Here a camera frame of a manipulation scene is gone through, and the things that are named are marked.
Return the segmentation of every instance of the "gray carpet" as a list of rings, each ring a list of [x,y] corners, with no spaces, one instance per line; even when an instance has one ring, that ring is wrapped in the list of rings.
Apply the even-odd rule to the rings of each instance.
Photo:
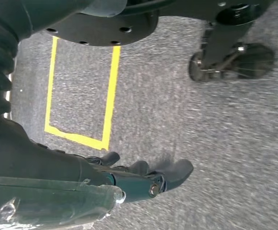
[[[187,158],[195,171],[178,189],[122,205],[96,230],[278,230],[278,1],[247,36],[276,53],[263,79],[190,81],[201,34],[200,21],[161,18],[151,36],[122,48],[110,149],[123,164]],[[51,148],[104,154],[43,131],[51,49],[47,34],[23,42],[13,118]],[[51,124],[100,138],[111,51],[58,41]]]

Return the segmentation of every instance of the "yellow rectangle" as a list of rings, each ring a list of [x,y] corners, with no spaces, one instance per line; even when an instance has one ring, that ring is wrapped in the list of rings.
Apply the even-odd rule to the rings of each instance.
[[[46,102],[45,123],[44,126],[44,130],[48,133],[74,141],[82,145],[89,146],[97,150],[97,149],[108,150],[110,140],[110,132],[113,114],[114,99],[116,96],[116,82],[118,79],[119,62],[120,59],[121,47],[120,46],[113,47],[113,58],[110,68],[110,76],[108,85],[107,99],[106,102],[104,126],[103,127],[103,136],[102,140],[97,140],[79,134],[65,133],[50,125],[51,106],[52,100],[52,87],[54,82],[54,65],[56,60],[57,40],[58,38],[53,37],[52,52],[51,56],[51,65],[48,78],[48,97]]]

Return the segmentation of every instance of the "black metal frame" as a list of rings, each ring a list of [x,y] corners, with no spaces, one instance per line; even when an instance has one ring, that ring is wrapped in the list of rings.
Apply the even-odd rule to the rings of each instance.
[[[52,25],[48,31],[62,39],[84,45],[122,46],[150,35],[156,28],[159,17],[201,19],[212,26],[206,29],[202,38],[200,69],[216,71],[214,66],[227,59],[234,45],[273,1],[150,0],[139,4],[128,3],[121,14],[113,18],[77,13]],[[192,79],[202,81],[201,76]]]

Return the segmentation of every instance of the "screw hole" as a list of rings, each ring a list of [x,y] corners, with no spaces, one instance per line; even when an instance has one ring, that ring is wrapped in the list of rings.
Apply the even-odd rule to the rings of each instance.
[[[130,28],[130,27],[121,27],[120,31],[127,34],[127,33],[131,32],[131,28]]]
[[[89,43],[88,43],[88,42],[84,42],[84,41],[81,41],[81,42],[79,42],[79,44],[82,44],[82,45],[88,45]]]
[[[111,44],[117,46],[117,45],[120,45],[121,42],[112,41]]]
[[[48,29],[46,29],[46,30],[48,31],[48,32],[51,32],[51,33],[54,33],[54,34],[57,34],[58,32],[55,29],[51,29],[51,28],[48,28]]]

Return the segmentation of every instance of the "clear plastic film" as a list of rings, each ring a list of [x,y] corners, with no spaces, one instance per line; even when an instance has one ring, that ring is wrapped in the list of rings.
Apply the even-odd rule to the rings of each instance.
[[[90,229],[125,199],[111,185],[0,177],[0,230]]]

